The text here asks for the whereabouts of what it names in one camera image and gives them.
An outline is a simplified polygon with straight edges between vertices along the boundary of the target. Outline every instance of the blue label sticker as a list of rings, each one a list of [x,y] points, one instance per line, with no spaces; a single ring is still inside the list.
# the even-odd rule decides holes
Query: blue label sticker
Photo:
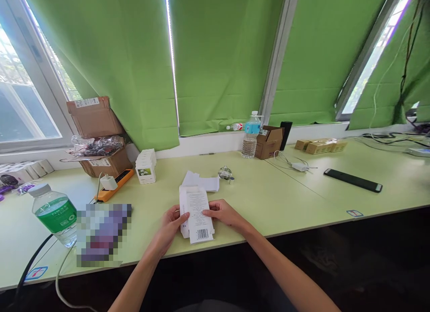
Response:
[[[361,212],[359,212],[357,210],[347,210],[346,212],[349,213],[354,218],[356,218],[356,217],[364,217],[364,214],[362,214]]]
[[[258,134],[260,132],[260,124],[246,123],[245,132],[248,134]]]
[[[47,271],[47,269],[48,269],[47,266],[33,268],[27,274],[26,281],[28,281],[30,279],[38,279],[38,278],[40,278],[43,274],[45,274],[45,272]]]

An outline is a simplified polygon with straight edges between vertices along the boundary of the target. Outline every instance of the human hand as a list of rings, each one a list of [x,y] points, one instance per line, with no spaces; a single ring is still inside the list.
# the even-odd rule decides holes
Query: human hand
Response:
[[[204,216],[216,218],[242,235],[252,228],[252,225],[224,199],[209,201],[209,209],[203,210]]]
[[[160,229],[154,235],[146,251],[159,256],[159,258],[163,257],[170,248],[179,227],[188,218],[189,212],[180,215],[178,204],[167,210],[161,217]]]

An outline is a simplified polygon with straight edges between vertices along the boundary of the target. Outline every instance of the black phone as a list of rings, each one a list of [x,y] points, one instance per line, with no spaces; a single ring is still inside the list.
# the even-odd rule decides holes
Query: black phone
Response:
[[[358,178],[356,176],[350,175],[350,174],[346,174],[340,171],[336,171],[333,169],[326,169],[326,171],[324,172],[324,175],[327,175],[329,177],[341,180],[343,182],[347,182],[350,184],[353,184],[355,186],[359,186],[363,189],[369,190],[369,191],[373,191],[376,193],[381,192],[382,190],[382,184],[379,183],[375,183],[369,180],[365,180],[362,178]]]

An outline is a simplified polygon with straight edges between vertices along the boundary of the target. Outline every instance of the water bottle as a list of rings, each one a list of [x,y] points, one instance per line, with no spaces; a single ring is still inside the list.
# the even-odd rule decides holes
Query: water bottle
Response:
[[[257,136],[260,132],[260,119],[258,111],[253,111],[249,121],[245,124],[245,138],[242,144],[242,156],[245,158],[253,158],[255,156],[255,148],[257,146]]]
[[[233,126],[227,126],[226,127],[227,130],[230,130],[231,128],[233,128],[234,131],[242,130],[243,124],[242,123],[236,123],[236,124],[233,124]]]
[[[32,187],[33,213],[66,247],[76,239],[76,208],[67,195],[51,190],[47,183]]]

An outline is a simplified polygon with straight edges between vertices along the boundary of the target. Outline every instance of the desk surface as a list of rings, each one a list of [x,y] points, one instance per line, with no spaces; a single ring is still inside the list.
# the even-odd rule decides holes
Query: desk surface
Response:
[[[294,145],[288,145],[283,153],[290,162],[300,162],[298,157],[318,168],[307,173],[277,167],[279,170],[345,210],[358,210],[371,217],[430,204],[430,158],[375,150],[353,140],[338,153],[311,155],[294,149]],[[288,167],[279,159],[266,161]],[[383,189],[381,193],[361,189],[324,176],[326,169],[382,184]]]
[[[220,181],[216,193],[208,193],[209,200],[226,199],[243,217],[249,220],[263,235],[274,236],[298,230],[330,225],[350,220],[348,214],[337,210],[318,194],[309,191],[293,178],[259,159],[244,159],[239,152],[219,153],[207,156],[189,156],[157,161],[157,182],[140,185],[134,175],[109,201],[131,203],[134,210],[131,227],[118,250],[117,259],[123,265],[138,262],[158,229],[161,215],[179,201],[179,185],[187,170],[213,177],[227,165],[235,176],[235,184]],[[95,193],[97,179],[88,177],[81,169],[69,169],[51,173],[44,179],[53,190],[64,192],[77,209],[88,203]],[[15,287],[31,255],[49,235],[45,227],[31,213],[32,198],[8,195],[0,204],[0,228],[2,237],[1,266],[9,266],[0,277],[0,289]],[[243,238],[219,221],[214,224],[214,241],[190,245],[178,233],[166,257],[188,254],[243,242]],[[55,278],[67,249],[55,242],[49,251],[36,259],[34,267],[48,266],[38,280]],[[76,267],[76,256],[70,255],[61,275],[78,275],[100,268]]]
[[[332,225],[354,219],[346,210],[355,209],[368,216],[386,214],[428,205],[430,160],[370,149],[350,143],[341,153],[309,155],[287,146],[285,153],[318,166],[313,173],[279,169],[272,160],[244,159],[239,152],[206,156],[188,156],[157,161],[157,182],[140,185],[134,175],[109,201],[131,203],[134,210],[131,227],[118,250],[117,259],[123,265],[138,262],[159,226],[161,215],[179,202],[179,185],[187,170],[204,178],[216,176],[227,165],[235,177],[235,184],[220,181],[216,193],[208,193],[209,200],[226,199],[244,218],[264,236],[287,234],[300,230]],[[351,186],[322,175],[333,168],[367,178],[384,185],[380,194]],[[82,169],[55,171],[43,180],[53,190],[66,193],[77,209],[83,209],[95,194],[97,179]],[[31,213],[32,198],[6,195],[0,203],[0,231],[2,237],[0,290],[16,287],[28,260],[49,235],[49,231]],[[190,245],[178,233],[166,257],[188,254],[243,242],[232,229],[214,223],[214,241]],[[55,239],[41,251],[33,267],[48,266],[38,280],[52,280],[67,249]],[[102,268],[76,267],[75,249],[69,255],[61,275],[90,273]]]

